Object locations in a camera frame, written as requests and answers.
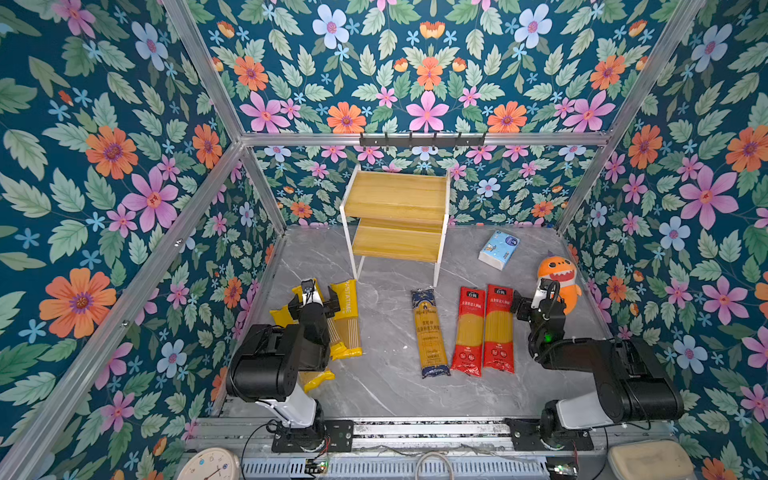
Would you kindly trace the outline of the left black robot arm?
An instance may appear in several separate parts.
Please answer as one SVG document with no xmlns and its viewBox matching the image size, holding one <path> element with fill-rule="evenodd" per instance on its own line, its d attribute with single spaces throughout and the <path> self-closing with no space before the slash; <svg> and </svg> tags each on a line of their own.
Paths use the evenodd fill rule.
<svg viewBox="0 0 768 480">
<path fill-rule="evenodd" d="M 317 292 L 306 290 L 288 308 L 295 324 L 250 327 L 230 363 L 226 392 L 267 407 L 288 429 L 319 434 L 322 408 L 304 392 L 298 377 L 327 367 L 331 356 L 328 321 L 340 310 L 339 299 L 334 292 L 322 300 Z"/>
</svg>

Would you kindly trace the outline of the blue gold spaghetti bag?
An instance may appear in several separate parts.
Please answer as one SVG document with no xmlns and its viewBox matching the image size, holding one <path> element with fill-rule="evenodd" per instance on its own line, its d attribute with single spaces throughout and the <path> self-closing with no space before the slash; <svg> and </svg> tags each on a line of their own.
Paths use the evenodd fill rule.
<svg viewBox="0 0 768 480">
<path fill-rule="evenodd" d="M 449 376 L 450 367 L 434 290 L 432 288 L 412 290 L 411 304 L 422 377 Z"/>
</svg>

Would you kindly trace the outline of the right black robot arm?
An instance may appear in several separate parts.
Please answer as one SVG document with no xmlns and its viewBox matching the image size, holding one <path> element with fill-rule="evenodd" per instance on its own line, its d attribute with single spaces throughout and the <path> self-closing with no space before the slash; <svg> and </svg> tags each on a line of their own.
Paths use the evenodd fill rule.
<svg viewBox="0 0 768 480">
<path fill-rule="evenodd" d="M 644 342 L 564 337 L 565 302 L 557 286 L 537 299 L 514 293 L 510 311 L 529 324 L 528 353 L 536 363 L 546 370 L 589 373 L 595 385 L 588 394 L 545 404 L 531 424 L 543 446 L 576 447 L 594 428 L 682 417 L 680 390 Z"/>
</svg>

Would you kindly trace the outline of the red spaghetti bag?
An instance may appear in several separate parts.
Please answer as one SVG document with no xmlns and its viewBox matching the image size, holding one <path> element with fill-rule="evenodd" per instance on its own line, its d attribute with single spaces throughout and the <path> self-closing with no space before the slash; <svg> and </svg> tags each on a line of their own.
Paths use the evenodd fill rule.
<svg viewBox="0 0 768 480">
<path fill-rule="evenodd" d="M 488 285 L 483 342 L 483 365 L 514 372 L 514 290 Z"/>
<path fill-rule="evenodd" d="M 462 287 L 459 295 L 457 334 L 451 369 L 481 377 L 486 292 Z"/>
</svg>

